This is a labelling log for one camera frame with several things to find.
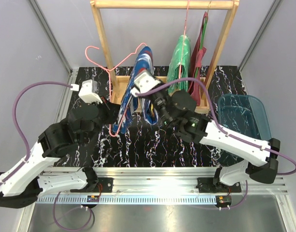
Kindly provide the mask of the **green patterned trousers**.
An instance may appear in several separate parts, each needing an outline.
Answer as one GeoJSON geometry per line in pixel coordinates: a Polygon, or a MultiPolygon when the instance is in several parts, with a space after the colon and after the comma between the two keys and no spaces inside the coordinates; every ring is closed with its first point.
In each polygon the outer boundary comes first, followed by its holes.
{"type": "Polygon", "coordinates": [[[167,82],[188,77],[190,59],[190,39],[187,35],[181,35],[177,41],[169,64],[167,82]]]}

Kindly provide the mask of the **blue patterned trousers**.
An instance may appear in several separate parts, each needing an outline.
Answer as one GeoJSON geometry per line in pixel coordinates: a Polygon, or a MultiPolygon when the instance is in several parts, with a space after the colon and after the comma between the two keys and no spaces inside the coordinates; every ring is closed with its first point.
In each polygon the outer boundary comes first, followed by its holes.
{"type": "Polygon", "coordinates": [[[131,125],[134,112],[141,106],[144,120],[154,125],[158,122],[158,113],[152,102],[147,98],[140,98],[139,93],[146,93],[159,84],[149,75],[154,74],[153,53],[150,47],[145,46],[138,54],[125,93],[122,97],[117,122],[113,125],[113,132],[125,133],[131,125]]]}

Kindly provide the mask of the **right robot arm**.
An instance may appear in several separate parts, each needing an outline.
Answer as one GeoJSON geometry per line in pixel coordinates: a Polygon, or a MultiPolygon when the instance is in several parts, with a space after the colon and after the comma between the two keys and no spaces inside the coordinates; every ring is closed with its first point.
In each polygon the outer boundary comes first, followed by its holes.
{"type": "Polygon", "coordinates": [[[184,142],[210,145],[232,153],[243,160],[229,167],[217,168],[212,180],[198,184],[200,192],[228,192],[237,182],[248,178],[272,184],[278,174],[280,141],[254,139],[224,128],[216,120],[195,112],[194,100],[185,91],[183,96],[170,96],[166,84],[152,78],[135,85],[138,95],[154,105],[166,128],[184,142]]]}

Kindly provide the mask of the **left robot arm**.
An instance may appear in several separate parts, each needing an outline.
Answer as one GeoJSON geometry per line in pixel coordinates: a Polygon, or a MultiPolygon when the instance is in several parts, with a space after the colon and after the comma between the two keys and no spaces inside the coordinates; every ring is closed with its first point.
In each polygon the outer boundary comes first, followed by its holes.
{"type": "Polygon", "coordinates": [[[120,105],[101,98],[101,103],[85,103],[72,109],[60,122],[50,125],[30,151],[11,170],[0,173],[0,207],[24,208],[48,194],[93,192],[98,177],[91,166],[64,175],[42,176],[41,172],[61,158],[97,137],[103,125],[113,124],[120,105]]]}

